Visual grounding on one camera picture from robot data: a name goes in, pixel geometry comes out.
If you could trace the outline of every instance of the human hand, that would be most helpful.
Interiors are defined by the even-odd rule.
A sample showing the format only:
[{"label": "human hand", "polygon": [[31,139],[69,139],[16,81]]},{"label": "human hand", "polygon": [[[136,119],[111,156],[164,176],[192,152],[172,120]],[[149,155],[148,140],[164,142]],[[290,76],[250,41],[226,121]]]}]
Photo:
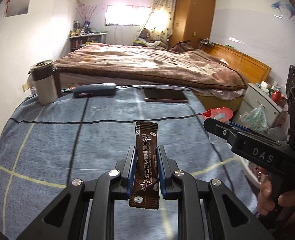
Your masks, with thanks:
[{"label": "human hand", "polygon": [[[263,168],[259,168],[260,172],[268,175],[269,172]],[[271,198],[272,194],[272,184],[270,182],[269,176],[267,176],[264,181],[261,183],[260,193],[257,197],[257,211],[261,215],[266,216],[270,211],[272,211],[275,207],[275,203]],[[285,192],[280,195],[278,198],[278,204],[282,207],[293,207],[295,206],[295,189]],[[295,212],[289,219],[286,225],[293,223],[295,221]]]}]

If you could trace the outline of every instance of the patterned curtain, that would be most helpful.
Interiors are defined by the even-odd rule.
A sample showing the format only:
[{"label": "patterned curtain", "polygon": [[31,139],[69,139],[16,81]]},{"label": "patterned curtain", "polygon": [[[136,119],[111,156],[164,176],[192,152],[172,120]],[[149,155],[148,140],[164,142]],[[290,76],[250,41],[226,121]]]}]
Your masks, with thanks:
[{"label": "patterned curtain", "polygon": [[137,32],[136,40],[141,31],[146,28],[155,41],[167,44],[169,37],[173,33],[173,19],[176,0],[153,0],[152,11],[147,21]]}]

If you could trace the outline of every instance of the finger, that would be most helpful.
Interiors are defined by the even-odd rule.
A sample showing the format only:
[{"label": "finger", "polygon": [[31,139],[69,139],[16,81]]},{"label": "finger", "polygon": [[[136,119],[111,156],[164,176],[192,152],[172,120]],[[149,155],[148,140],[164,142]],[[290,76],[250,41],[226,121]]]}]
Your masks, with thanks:
[{"label": "finger", "polygon": [[270,182],[270,177],[269,176],[265,177],[265,179],[261,183],[260,190],[263,193],[263,195],[265,196],[265,198],[269,198],[271,196],[271,194],[272,194],[272,183]]},{"label": "finger", "polygon": [[256,206],[256,210],[258,211],[259,214],[261,214],[263,216],[266,216],[268,214],[268,210],[262,208],[259,203]]},{"label": "finger", "polygon": [[269,172],[268,172],[266,169],[262,168],[262,167],[259,167],[258,170],[259,170],[262,174],[264,174],[264,175],[269,175]]},{"label": "finger", "polygon": [[294,207],[295,206],[295,189],[285,192],[279,196],[277,201],[282,207]]},{"label": "finger", "polygon": [[262,192],[258,194],[257,201],[265,210],[272,211],[275,207],[273,200],[271,198],[265,198]]}]

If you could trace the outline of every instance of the smartphone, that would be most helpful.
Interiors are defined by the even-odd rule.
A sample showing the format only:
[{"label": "smartphone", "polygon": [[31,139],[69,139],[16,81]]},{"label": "smartphone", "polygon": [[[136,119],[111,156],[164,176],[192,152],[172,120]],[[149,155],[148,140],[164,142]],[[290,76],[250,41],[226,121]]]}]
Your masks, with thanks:
[{"label": "smartphone", "polygon": [[188,103],[187,97],[180,90],[142,88],[141,91],[147,102]]}]

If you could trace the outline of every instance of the power outlet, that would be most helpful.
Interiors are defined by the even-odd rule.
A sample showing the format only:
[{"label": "power outlet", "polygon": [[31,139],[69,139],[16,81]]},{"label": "power outlet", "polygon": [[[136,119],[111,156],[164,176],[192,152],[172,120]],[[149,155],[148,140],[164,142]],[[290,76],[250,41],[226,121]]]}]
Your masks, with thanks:
[{"label": "power outlet", "polygon": [[25,91],[28,90],[29,88],[30,88],[30,86],[29,86],[29,83],[28,83],[28,82],[26,82],[26,83],[24,83],[24,84],[22,85],[23,92],[25,92]]}]

